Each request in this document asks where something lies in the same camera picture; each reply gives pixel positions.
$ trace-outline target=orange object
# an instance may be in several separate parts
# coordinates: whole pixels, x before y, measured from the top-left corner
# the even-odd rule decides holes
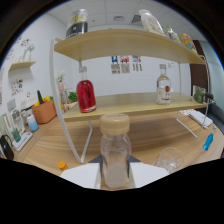
[[[184,45],[189,48],[190,50],[192,50],[194,53],[197,54],[197,50],[196,47],[193,43],[193,40],[191,39],[191,37],[185,33],[182,33],[180,35],[181,40],[183,41]]]
[[[46,124],[57,115],[54,100],[33,106],[32,112],[38,124]]]
[[[60,161],[58,162],[58,168],[60,168],[61,170],[66,170],[68,169],[66,163],[64,161]]]

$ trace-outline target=wooden shelf board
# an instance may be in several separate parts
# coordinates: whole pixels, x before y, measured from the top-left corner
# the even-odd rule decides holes
[[[19,69],[19,68],[29,68],[33,64],[35,64],[36,61],[22,61],[22,62],[16,62],[11,64],[11,67],[9,68],[9,71]]]
[[[205,64],[196,53],[167,37],[132,29],[107,29],[73,36],[54,50],[76,61],[112,55],[140,55],[178,63]]]
[[[63,115],[65,122],[98,120],[103,114],[125,113],[130,116],[165,113],[206,107],[192,101],[191,96],[171,93],[170,105],[155,103],[156,93],[133,93],[96,97],[97,109],[81,113],[78,104]]]

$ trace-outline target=bottle cap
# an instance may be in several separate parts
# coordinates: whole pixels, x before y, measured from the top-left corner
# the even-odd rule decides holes
[[[79,72],[87,72],[87,67],[86,66],[79,67]]]
[[[126,114],[105,114],[100,118],[100,130],[103,134],[121,135],[130,129],[130,118]]]
[[[160,69],[166,69],[166,65],[165,64],[160,64]]]
[[[65,170],[67,169],[67,165],[64,161],[60,161],[58,162],[58,168],[60,168],[61,170]]]

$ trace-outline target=light fixture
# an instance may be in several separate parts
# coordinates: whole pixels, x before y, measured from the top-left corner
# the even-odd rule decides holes
[[[123,21],[124,16],[114,16],[114,21]]]

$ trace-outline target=white lid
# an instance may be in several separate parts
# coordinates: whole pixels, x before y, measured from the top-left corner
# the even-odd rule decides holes
[[[146,9],[141,9],[141,10],[139,10],[139,13],[142,15],[142,14],[150,14],[150,15],[152,15],[152,13],[151,12],[149,12],[148,10],[146,10]]]
[[[34,117],[33,114],[29,114],[29,115],[27,116],[27,120],[32,119],[33,117]]]
[[[126,114],[105,114],[100,118],[100,130],[103,134],[121,135],[129,131],[130,118]]]
[[[79,67],[79,72],[87,72],[87,67],[86,66]]]
[[[160,64],[160,69],[166,69],[166,64]]]

